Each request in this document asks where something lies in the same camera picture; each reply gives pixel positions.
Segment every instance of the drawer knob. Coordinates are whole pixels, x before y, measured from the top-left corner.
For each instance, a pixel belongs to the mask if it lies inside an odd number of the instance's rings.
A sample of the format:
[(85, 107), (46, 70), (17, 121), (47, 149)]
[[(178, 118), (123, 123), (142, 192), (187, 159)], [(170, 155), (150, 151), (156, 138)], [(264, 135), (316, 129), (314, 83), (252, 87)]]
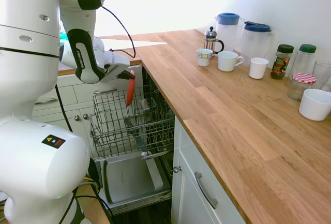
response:
[(172, 170), (173, 170), (174, 173), (178, 173), (179, 171), (182, 171), (180, 166), (179, 167), (174, 167)]

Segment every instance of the blue lid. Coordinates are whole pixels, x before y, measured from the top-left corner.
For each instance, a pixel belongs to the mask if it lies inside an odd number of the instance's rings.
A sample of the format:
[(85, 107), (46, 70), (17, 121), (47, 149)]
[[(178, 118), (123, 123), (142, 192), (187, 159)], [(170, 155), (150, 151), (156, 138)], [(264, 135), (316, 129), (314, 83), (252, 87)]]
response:
[(255, 23), (251, 21), (246, 21), (244, 24), (246, 24), (245, 29), (248, 31), (260, 33), (271, 32), (270, 26), (265, 24)]
[(238, 25), (239, 15), (235, 13), (220, 13), (217, 18), (217, 23), (227, 26)]

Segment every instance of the drawer handle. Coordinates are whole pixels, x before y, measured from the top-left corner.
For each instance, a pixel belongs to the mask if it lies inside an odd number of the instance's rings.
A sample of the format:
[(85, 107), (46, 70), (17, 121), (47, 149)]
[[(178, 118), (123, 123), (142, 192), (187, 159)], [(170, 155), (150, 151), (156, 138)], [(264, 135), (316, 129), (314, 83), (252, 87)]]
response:
[(206, 188), (203, 186), (203, 184), (201, 182), (201, 179), (200, 179), (200, 178), (202, 178), (202, 174), (199, 173), (199, 172), (195, 172), (194, 175), (195, 175), (195, 178), (196, 178), (196, 180), (198, 182), (198, 186), (199, 186), (199, 188), (202, 191), (202, 194), (205, 196), (205, 198), (207, 199), (207, 201), (209, 202), (209, 204), (213, 207), (213, 209), (216, 209), (216, 207), (217, 207), (216, 205), (217, 205), (218, 201), (216, 199), (212, 198), (209, 195), (209, 193), (206, 190)]
[(39, 102), (36, 102), (36, 105), (39, 105), (39, 104), (46, 104), (46, 103), (51, 103), (51, 102), (55, 102), (55, 101), (57, 101), (57, 99), (55, 99), (54, 97), (52, 97), (51, 99), (46, 100), (46, 101), (39, 101)]
[(107, 94), (107, 93), (112, 93), (114, 91), (117, 91), (117, 88), (112, 88), (108, 91), (94, 91), (94, 94), (95, 95), (101, 95), (101, 94)]

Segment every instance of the spice jar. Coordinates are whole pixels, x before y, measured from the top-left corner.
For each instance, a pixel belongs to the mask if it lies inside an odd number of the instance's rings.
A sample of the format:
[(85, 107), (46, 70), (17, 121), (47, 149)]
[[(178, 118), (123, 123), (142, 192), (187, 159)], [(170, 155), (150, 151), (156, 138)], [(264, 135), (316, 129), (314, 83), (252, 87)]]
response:
[(282, 79), (285, 76), (285, 71), (288, 67), (294, 47), (288, 44), (280, 44), (276, 52), (274, 65), (271, 69), (271, 77), (273, 79)]
[(311, 88), (316, 83), (316, 78), (307, 73), (295, 73), (293, 74), (293, 80), (289, 82), (288, 96), (293, 100), (301, 101), (304, 91)]

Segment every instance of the wire rack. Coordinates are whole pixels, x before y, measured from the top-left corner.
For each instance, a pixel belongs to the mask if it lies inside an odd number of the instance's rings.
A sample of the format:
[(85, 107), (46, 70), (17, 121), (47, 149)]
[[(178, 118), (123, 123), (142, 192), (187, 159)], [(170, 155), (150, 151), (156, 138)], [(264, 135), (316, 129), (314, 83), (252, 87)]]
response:
[(128, 107), (126, 96), (127, 90), (93, 97), (91, 137), (98, 156), (139, 150), (142, 156), (151, 156), (172, 151), (174, 114), (157, 87), (137, 87)]

